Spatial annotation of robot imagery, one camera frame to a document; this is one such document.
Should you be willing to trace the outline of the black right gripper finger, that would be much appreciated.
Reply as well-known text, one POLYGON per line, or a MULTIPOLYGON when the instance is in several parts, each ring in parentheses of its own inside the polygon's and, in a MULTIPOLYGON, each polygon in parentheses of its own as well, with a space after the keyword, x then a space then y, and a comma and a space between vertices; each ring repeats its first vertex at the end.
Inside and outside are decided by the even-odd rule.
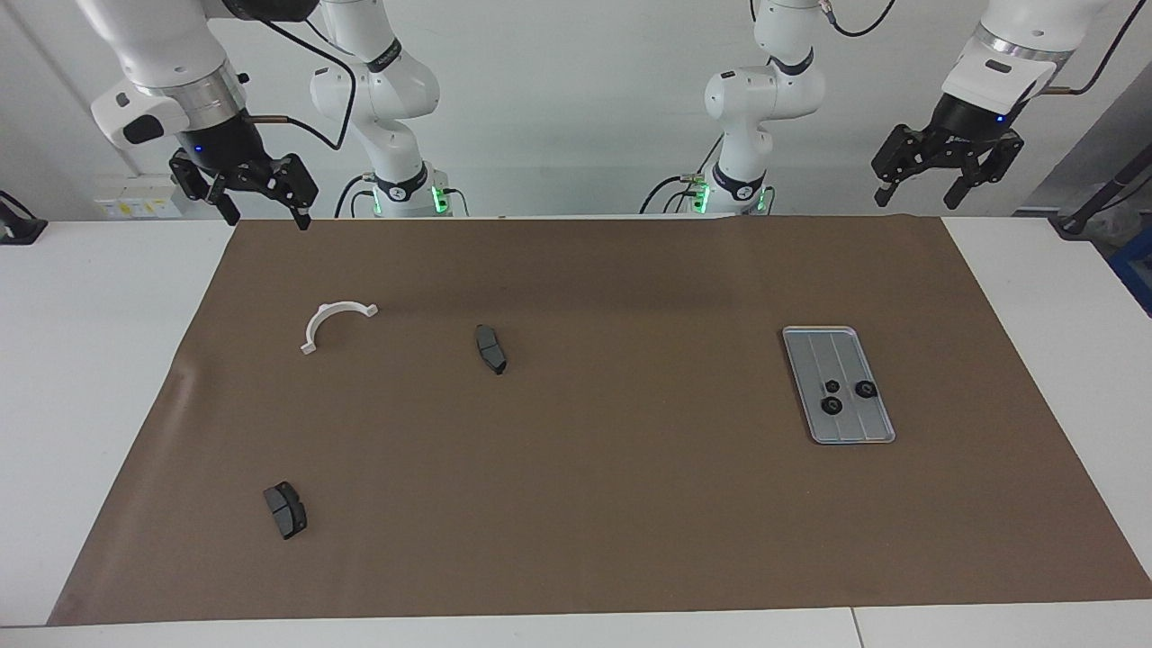
POLYGON ((194 202, 203 202, 213 206, 230 226, 238 225, 241 213, 238 206, 228 195, 227 178, 223 174, 215 174, 206 179, 200 169, 188 156, 188 153, 173 153, 170 157, 170 174, 181 193, 194 202))
POLYGON ((311 208, 318 193, 320 189, 300 155, 274 161, 274 199, 289 210, 301 232, 311 225, 311 208))

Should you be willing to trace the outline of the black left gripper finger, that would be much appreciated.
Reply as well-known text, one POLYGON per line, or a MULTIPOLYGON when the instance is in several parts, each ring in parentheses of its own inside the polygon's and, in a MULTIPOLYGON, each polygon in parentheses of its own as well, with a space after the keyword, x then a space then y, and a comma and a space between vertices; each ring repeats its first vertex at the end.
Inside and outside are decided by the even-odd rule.
POLYGON ((909 126, 895 126, 887 140, 880 145, 871 161, 879 188, 876 191, 876 205, 888 206, 892 196, 901 182, 917 176, 927 167, 924 163, 924 131, 909 126))
POLYGON ((962 140, 950 143, 946 158, 958 164, 956 167, 961 175, 945 193, 946 208, 956 210, 972 189, 1003 180, 1023 146, 1024 140, 1020 135, 1003 135, 1000 140, 987 143, 987 146, 962 140))

